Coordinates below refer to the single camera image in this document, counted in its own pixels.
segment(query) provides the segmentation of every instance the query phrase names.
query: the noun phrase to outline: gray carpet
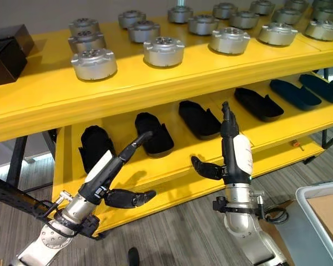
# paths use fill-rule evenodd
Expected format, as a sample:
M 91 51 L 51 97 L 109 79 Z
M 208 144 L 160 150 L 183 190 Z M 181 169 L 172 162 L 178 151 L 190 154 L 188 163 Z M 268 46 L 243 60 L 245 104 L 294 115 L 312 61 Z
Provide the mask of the gray carpet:
M 313 138 L 320 141 L 320 133 Z M 333 137 L 333 128 L 328 138 Z M 49 182 L 53 160 L 25 165 L 20 189 Z M 298 187 L 333 180 L 333 146 L 309 165 L 301 162 L 253 180 L 256 190 L 266 192 L 270 207 L 294 199 Z M 50 199 L 52 189 L 32 195 Z M 138 248 L 141 266 L 147 265 L 251 265 L 224 229 L 222 215 L 212 210 L 212 200 L 223 191 L 114 228 L 103 241 L 78 236 L 52 265 L 127 265 L 127 252 Z M 0 258 L 7 264 L 30 241 L 37 238 L 42 223 L 0 203 Z

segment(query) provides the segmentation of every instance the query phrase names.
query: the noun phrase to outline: yellow shelving unit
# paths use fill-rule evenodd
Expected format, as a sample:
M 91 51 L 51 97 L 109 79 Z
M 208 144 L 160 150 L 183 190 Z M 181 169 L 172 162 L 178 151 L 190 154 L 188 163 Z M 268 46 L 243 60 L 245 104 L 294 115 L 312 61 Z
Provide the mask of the yellow shelving unit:
M 117 23 L 101 24 L 118 72 L 106 80 L 87 82 L 78 80 L 70 65 L 69 30 L 34 35 L 35 47 L 21 77 L 0 86 L 0 141 L 58 128 L 55 200 L 61 190 L 77 193 L 85 179 L 78 147 L 86 127 L 106 129 L 119 152 L 135 138 L 134 119 L 139 112 L 150 112 L 165 123 L 175 142 L 173 152 L 151 159 L 139 149 L 112 183 L 112 188 L 133 191 L 155 189 L 158 195 L 130 210 L 101 204 L 95 212 L 100 218 L 96 233 L 224 187 L 221 181 L 198 176 L 191 167 L 192 155 L 221 163 L 220 138 L 196 139 L 178 115 L 181 100 L 210 108 L 220 121 L 221 103 L 229 101 L 240 131 L 251 141 L 254 177 L 317 156 L 323 149 L 306 136 L 333 126 L 333 104 L 323 100 L 315 110 L 300 111 L 273 93 L 267 81 L 281 78 L 299 86 L 297 73 L 333 67 L 333 42 L 302 35 L 309 17 L 310 10 L 295 26 L 299 34 L 288 47 L 271 47 L 256 40 L 261 26 L 270 19 L 261 17 L 256 28 L 247 30 L 252 38 L 239 56 L 213 53 L 208 48 L 210 37 L 189 34 L 187 25 L 168 23 L 165 17 L 150 18 L 161 25 L 162 35 L 181 39 L 186 45 L 183 62 L 168 69 L 146 65 L 143 46 L 131 43 L 127 31 Z M 238 86 L 269 94 L 285 110 L 284 115 L 270 123 L 252 117 L 233 96 Z M 303 151 L 290 145 L 293 139 L 301 143 Z
M 143 62 L 143 46 L 128 40 L 117 23 L 101 24 L 108 48 L 117 58 L 112 78 L 83 82 L 70 65 L 69 30 L 34 35 L 36 46 L 15 83 L 0 86 L 0 141 L 213 93 L 271 78 L 333 67 L 333 42 L 296 36 L 289 47 L 271 47 L 254 37 L 269 17 L 262 17 L 244 54 L 211 52 L 210 37 L 191 35 L 187 25 L 152 18 L 162 35 L 181 39 L 183 62 L 156 69 Z M 306 26 L 305 15 L 298 27 Z
M 300 87 L 299 76 L 298 74 L 281 79 Z M 333 126 L 333 104 L 323 100 L 316 109 L 301 111 L 272 92 L 269 82 L 262 81 L 244 87 L 256 90 L 263 96 L 269 94 L 284 109 L 285 113 L 273 122 L 262 122 L 253 117 L 234 98 L 234 89 L 190 99 L 205 109 L 210 108 L 220 121 L 221 103 L 225 100 L 229 102 L 240 131 L 251 141 L 254 177 L 319 155 L 323 149 L 306 135 Z M 133 191 L 155 189 L 158 195 L 153 199 L 155 202 L 151 201 L 133 210 L 119 210 L 101 204 L 96 211 L 96 215 L 101 219 L 99 232 L 223 188 L 221 181 L 198 176 L 190 162 L 191 156 L 197 155 L 204 161 L 222 163 L 221 138 L 200 141 L 193 136 L 178 114 L 179 102 L 61 128 L 57 141 L 53 199 L 58 197 L 62 190 L 71 194 L 77 193 L 86 177 L 78 147 L 81 146 L 80 137 L 88 126 L 99 125 L 106 129 L 116 151 L 119 152 L 136 136 L 134 120 L 138 113 L 145 111 L 157 116 L 161 123 L 166 124 L 175 142 L 174 150 L 168 156 L 153 159 L 149 158 L 143 149 L 139 149 L 131 161 L 122 168 L 111 188 Z M 290 140 L 293 139 L 301 143 L 304 151 L 290 145 Z

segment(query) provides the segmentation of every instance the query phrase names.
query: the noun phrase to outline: black shoe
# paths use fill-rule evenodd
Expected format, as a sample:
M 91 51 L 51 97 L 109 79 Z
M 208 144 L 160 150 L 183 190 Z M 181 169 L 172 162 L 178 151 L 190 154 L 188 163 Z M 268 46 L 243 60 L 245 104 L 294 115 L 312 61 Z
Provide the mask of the black shoe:
M 128 263 L 129 266 L 139 266 L 139 253 L 135 247 L 128 251 Z

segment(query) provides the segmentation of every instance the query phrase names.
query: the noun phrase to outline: black box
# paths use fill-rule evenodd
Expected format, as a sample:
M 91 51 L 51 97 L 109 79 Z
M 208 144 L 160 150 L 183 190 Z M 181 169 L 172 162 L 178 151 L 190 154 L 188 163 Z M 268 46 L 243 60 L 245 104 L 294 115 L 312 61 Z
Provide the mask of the black box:
M 15 82 L 27 64 L 15 38 L 0 40 L 0 85 Z
M 32 50 L 34 43 L 31 35 L 29 35 L 24 24 L 0 28 L 0 40 L 7 38 L 15 38 L 18 45 L 21 47 L 25 56 L 28 56 Z

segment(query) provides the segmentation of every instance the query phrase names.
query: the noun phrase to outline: white wall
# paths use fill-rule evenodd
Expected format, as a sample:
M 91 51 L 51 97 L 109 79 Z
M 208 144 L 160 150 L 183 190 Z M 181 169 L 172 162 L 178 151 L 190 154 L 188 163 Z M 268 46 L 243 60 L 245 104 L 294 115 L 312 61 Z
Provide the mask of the white wall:
M 231 2 L 248 9 L 252 0 L 186 0 L 196 12 L 210 11 L 214 4 Z M 273 0 L 282 6 L 285 0 Z M 100 23 L 117 20 L 117 15 L 138 9 L 148 17 L 165 16 L 176 0 L 0 0 L 0 27 L 25 24 L 31 34 L 67 28 L 79 17 L 89 17 Z

